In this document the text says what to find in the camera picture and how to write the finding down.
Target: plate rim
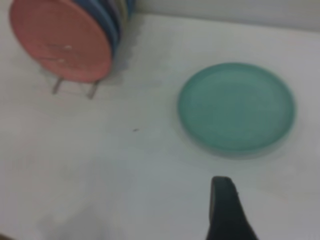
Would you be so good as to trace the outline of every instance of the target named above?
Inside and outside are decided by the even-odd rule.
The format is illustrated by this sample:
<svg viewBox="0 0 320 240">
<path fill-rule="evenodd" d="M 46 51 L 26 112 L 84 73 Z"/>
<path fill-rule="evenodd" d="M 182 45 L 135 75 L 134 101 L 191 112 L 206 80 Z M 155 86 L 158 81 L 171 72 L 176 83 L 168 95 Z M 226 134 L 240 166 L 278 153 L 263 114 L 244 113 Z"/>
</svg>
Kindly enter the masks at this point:
<svg viewBox="0 0 320 240">
<path fill-rule="evenodd" d="M 241 67 L 252 68 L 252 69 L 262 71 L 265 74 L 272 76 L 276 80 L 275 83 L 277 83 L 279 86 L 281 86 L 283 88 L 283 90 L 287 93 L 288 99 L 290 101 L 290 107 L 292 108 L 291 109 L 292 113 L 290 114 L 290 118 L 288 118 L 288 123 L 286 124 L 286 127 L 284 127 L 281 130 L 281 133 L 277 134 L 277 137 L 275 139 L 273 139 L 271 142 L 267 142 L 267 143 L 264 143 L 264 144 L 261 144 L 261 145 L 255 146 L 255 147 L 234 149 L 234 148 L 230 148 L 230 147 L 221 146 L 218 144 L 208 143 L 208 141 L 201 138 L 198 134 L 195 133 L 195 131 L 192 131 L 191 128 L 186 124 L 185 116 L 184 116 L 183 110 L 182 110 L 182 106 L 183 106 L 183 97 L 184 97 L 184 94 L 187 91 L 187 89 L 190 88 L 190 86 L 192 86 L 193 84 L 195 84 L 195 81 L 198 80 L 199 76 L 204 75 L 206 72 L 211 71 L 212 69 L 221 68 L 221 67 L 225 67 L 225 66 L 238 66 L 238 67 L 241 66 Z M 289 86 L 279 76 L 277 76 L 273 72 L 271 72 L 263 67 L 260 67 L 260 66 L 254 65 L 254 64 L 250 64 L 250 63 L 243 63 L 243 62 L 225 62 L 225 63 L 220 63 L 220 64 L 208 66 L 208 67 L 202 69 L 201 71 L 197 72 L 196 74 L 194 74 L 191 78 L 189 78 L 187 80 L 187 82 L 183 85 L 181 91 L 179 92 L 178 100 L 177 100 L 178 118 L 179 118 L 180 124 L 182 125 L 182 127 L 186 131 L 186 133 L 188 135 L 190 135 L 193 139 L 195 139 L 201 145 L 209 147 L 210 149 L 212 149 L 214 151 L 219 151 L 222 153 L 251 153 L 251 152 L 257 152 L 262 149 L 266 149 L 268 147 L 273 146 L 274 144 L 278 143 L 281 139 L 285 138 L 285 136 L 287 136 L 292 131 L 293 126 L 295 125 L 295 122 L 296 122 L 297 112 L 298 112 L 298 108 L 297 108 L 297 103 L 296 103 L 293 91 L 291 90 L 291 88 L 289 88 Z"/>
</svg>

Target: stack of plates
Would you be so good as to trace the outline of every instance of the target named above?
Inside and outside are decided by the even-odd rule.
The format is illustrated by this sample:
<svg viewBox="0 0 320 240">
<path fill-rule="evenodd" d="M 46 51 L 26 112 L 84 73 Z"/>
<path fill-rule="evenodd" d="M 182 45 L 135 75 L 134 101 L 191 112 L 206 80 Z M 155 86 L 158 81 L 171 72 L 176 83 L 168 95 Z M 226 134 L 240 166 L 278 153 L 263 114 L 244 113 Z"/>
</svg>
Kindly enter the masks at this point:
<svg viewBox="0 0 320 240">
<path fill-rule="evenodd" d="M 28 54 L 66 80 L 105 77 L 135 0 L 14 0 L 12 29 Z"/>
</svg>

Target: black object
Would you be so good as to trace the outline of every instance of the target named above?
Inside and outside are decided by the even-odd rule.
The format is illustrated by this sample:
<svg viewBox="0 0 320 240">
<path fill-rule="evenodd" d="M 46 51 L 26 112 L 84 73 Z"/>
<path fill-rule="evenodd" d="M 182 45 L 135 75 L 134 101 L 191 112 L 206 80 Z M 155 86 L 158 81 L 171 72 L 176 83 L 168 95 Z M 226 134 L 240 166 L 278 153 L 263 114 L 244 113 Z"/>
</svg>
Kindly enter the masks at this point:
<svg viewBox="0 0 320 240">
<path fill-rule="evenodd" d="M 229 177 L 212 179 L 209 220 L 207 240 L 258 240 Z"/>
</svg>

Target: rack leg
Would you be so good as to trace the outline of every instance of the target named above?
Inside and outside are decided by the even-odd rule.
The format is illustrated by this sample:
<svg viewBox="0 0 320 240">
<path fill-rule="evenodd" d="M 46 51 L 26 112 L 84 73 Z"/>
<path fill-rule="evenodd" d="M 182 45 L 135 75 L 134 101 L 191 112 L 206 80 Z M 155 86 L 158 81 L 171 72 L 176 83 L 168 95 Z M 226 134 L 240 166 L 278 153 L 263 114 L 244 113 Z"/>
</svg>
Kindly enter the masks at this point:
<svg viewBox="0 0 320 240">
<path fill-rule="evenodd" d="M 91 89 L 89 90 L 88 94 L 87 94 L 87 97 L 92 100 L 94 97 L 95 97 L 95 94 L 97 92 L 97 89 L 99 87 L 99 83 L 100 83 L 100 80 L 96 81 L 94 84 L 92 84 L 92 87 Z"/>
<path fill-rule="evenodd" d="M 64 78 L 63 77 L 59 77 L 55 83 L 55 85 L 53 86 L 53 89 L 52 89 L 52 94 L 53 95 L 56 95 L 58 92 L 59 92 L 59 89 L 60 89 L 60 86 L 61 86 L 61 83 L 64 81 Z"/>
</svg>

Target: white wall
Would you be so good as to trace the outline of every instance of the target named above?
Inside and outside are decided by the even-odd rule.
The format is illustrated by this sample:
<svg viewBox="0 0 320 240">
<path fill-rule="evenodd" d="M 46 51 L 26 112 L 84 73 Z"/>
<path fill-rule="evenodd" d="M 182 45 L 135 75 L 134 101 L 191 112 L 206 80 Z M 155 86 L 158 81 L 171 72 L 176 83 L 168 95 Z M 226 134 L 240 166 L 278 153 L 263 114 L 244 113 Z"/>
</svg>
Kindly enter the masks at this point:
<svg viewBox="0 0 320 240">
<path fill-rule="evenodd" d="M 144 12 L 320 30 L 320 0 L 137 0 Z"/>
</svg>

